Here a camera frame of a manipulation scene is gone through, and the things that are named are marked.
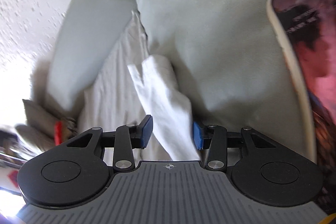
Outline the tan patterned folded garment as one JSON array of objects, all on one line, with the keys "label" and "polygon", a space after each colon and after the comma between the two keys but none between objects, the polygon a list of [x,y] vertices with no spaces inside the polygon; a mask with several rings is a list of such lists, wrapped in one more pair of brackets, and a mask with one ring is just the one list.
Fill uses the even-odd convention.
[{"label": "tan patterned folded garment", "polygon": [[63,117],[62,122],[62,141],[67,141],[77,135],[77,122],[71,117]]}]

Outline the red folded garment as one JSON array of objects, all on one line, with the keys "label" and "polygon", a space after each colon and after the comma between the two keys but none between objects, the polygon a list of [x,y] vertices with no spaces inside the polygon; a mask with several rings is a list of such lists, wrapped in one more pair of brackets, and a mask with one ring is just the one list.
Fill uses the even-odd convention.
[{"label": "red folded garment", "polygon": [[60,145],[63,142],[63,124],[62,124],[62,121],[57,121],[54,125],[54,142],[55,142],[55,145]]}]

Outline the grey sofa seat cushion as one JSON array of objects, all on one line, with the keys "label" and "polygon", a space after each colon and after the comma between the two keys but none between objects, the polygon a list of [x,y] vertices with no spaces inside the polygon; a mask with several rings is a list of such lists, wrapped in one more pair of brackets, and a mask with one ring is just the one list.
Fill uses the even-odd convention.
[{"label": "grey sofa seat cushion", "polygon": [[136,0],[151,54],[172,63],[204,123],[249,126],[316,161],[302,108],[266,14],[268,0]]}]

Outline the grey throw pillow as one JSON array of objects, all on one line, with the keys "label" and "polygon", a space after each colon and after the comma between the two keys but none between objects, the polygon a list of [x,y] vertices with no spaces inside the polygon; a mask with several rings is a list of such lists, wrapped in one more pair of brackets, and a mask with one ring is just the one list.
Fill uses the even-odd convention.
[{"label": "grey throw pillow", "polygon": [[33,153],[52,149],[55,146],[55,125],[61,120],[31,100],[22,100],[22,102],[26,124],[15,126],[20,142]]}]

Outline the smartphone in cream case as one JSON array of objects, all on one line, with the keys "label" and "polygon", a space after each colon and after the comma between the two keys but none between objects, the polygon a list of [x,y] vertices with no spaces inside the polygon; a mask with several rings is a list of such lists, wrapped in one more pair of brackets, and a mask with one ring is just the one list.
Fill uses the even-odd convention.
[{"label": "smartphone in cream case", "polygon": [[268,0],[268,18],[298,92],[322,169],[317,204],[335,213],[335,0]]}]

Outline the grey sofa back cushion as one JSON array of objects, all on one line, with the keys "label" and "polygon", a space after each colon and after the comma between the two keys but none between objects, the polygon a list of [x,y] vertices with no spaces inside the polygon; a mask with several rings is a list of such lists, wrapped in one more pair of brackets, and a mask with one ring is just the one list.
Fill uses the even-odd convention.
[{"label": "grey sofa back cushion", "polygon": [[135,0],[71,0],[50,65],[45,107],[76,117],[111,49],[136,10]]}]

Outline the white t-shirt with script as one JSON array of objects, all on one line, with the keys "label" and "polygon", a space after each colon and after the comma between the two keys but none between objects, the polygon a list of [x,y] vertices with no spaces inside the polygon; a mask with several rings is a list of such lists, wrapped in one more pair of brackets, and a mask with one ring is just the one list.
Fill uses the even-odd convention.
[{"label": "white t-shirt with script", "polygon": [[114,131],[137,125],[146,115],[153,117],[153,133],[145,149],[134,149],[135,162],[201,159],[193,141],[191,102],[178,90],[170,61],[149,53],[139,13],[133,11],[93,85],[84,92],[78,131]]}]

